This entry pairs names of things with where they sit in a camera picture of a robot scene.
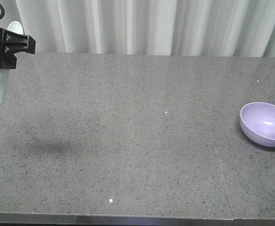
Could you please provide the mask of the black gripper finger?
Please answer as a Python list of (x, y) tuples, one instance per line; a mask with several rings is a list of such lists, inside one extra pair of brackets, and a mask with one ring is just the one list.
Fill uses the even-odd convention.
[(0, 55), (0, 69), (16, 69), (17, 58), (13, 54)]
[(9, 25), (7, 29), (0, 28), (0, 54), (26, 52), (35, 54), (36, 41), (25, 35), (21, 25)]

